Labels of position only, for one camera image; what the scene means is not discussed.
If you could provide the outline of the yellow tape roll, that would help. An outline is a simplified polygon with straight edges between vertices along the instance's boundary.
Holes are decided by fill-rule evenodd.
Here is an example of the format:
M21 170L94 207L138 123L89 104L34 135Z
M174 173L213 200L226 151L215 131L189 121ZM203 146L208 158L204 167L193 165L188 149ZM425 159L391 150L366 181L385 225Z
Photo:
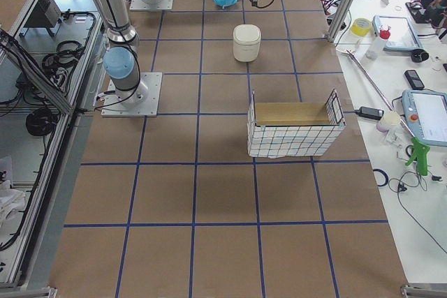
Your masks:
M351 26L351 32L357 36L366 36L370 29L372 28L372 23L366 18L356 18Z

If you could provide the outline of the white bottle red cap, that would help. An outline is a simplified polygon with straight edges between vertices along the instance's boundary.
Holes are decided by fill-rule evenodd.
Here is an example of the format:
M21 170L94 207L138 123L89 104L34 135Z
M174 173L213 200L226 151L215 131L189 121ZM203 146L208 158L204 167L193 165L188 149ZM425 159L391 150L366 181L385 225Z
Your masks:
M388 39L390 38L390 27L382 26L379 34L373 43L369 46L365 53L365 56L370 60L376 60L380 53L383 51Z

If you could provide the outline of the checkered cardboard box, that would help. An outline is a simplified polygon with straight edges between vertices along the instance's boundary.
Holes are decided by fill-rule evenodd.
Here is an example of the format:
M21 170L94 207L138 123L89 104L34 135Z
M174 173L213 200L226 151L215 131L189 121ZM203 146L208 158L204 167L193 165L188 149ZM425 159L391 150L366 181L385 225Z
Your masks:
M262 103L251 93L247 151L254 158L321 156L346 127L335 89L324 103Z

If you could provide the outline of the teach pendant far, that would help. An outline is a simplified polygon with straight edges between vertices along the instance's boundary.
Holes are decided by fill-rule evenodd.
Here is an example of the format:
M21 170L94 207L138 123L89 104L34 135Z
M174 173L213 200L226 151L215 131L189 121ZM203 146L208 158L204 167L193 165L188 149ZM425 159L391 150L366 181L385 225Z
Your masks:
M408 17L375 15L372 19L375 33L390 29L390 38L384 46L387 52L411 52L422 49L422 43Z

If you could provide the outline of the teach pendant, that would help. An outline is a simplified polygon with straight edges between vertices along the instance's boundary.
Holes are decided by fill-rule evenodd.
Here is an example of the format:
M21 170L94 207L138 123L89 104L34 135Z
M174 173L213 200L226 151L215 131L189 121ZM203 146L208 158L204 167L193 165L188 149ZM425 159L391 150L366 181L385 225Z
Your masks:
M390 29L390 38L384 46L387 52L411 52L422 49L422 43L408 17L375 15L372 19L375 33Z
M446 146L446 94L423 90L402 92L406 123L423 143Z

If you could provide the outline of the black power adapter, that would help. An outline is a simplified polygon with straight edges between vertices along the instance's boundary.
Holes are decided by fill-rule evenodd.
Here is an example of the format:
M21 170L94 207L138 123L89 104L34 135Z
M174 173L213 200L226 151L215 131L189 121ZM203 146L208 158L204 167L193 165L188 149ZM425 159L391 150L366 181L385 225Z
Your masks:
M384 115L384 111L373 107L361 106L357 110L355 110L355 114L359 117L378 121Z

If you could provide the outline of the white round container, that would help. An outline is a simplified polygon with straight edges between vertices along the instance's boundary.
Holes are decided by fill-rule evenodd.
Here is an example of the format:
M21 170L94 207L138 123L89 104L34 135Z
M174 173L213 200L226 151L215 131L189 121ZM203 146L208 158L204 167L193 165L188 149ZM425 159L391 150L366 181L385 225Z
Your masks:
M387 111L376 124L376 129L379 132L387 133L392 128L399 126L401 121L400 115L395 111Z

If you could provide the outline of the grey control box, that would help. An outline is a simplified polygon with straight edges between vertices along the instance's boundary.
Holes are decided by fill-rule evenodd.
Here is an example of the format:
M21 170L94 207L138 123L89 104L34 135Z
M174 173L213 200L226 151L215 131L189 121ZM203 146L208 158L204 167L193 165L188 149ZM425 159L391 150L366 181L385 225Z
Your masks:
M60 24L61 11L55 0L38 0L25 22L24 28L45 29L49 36L54 37Z

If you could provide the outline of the teach pendant near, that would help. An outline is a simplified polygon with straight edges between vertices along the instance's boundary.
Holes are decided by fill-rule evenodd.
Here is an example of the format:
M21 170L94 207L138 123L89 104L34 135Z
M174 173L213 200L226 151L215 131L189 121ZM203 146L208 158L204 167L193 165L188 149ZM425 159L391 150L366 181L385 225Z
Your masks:
M406 123L423 143L446 146L446 94L423 90L402 92Z

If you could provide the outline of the blue tape roll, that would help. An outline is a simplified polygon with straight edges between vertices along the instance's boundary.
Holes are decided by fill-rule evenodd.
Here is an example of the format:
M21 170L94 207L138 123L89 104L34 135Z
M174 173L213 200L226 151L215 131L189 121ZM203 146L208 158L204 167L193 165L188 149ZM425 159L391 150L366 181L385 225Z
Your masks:
M384 187L388 185L389 176L382 169L374 168L373 169L374 177L376 179L376 185L380 187Z

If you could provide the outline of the green handled grabber tool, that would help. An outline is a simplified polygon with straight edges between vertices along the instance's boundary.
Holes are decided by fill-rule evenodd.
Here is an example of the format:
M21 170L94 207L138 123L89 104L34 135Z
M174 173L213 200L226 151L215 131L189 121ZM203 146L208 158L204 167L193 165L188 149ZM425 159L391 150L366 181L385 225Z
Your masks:
M380 90L380 88L376 85L376 83L373 81L367 70L363 67L363 65L358 61L355 54L351 50L344 50L341 51L342 54L345 54L348 56L350 60L360 69L361 73L367 78L369 83L372 85L376 93L379 95L381 100L386 104L387 108L391 112L395 112L395 108L393 107L393 104L386 98L386 96L383 94L383 92ZM401 127L409 134L411 138L411 143L413 146L413 152L410 155L408 161L405 163L406 166L410 166L412 163L416 164L416 171L421 176L427 176L428 175L428 164L427 164L427 154L430 151L430 146L427 144L423 144L413 133L413 131L409 128L409 126L406 124L406 122L401 118L401 116L398 114L399 122Z

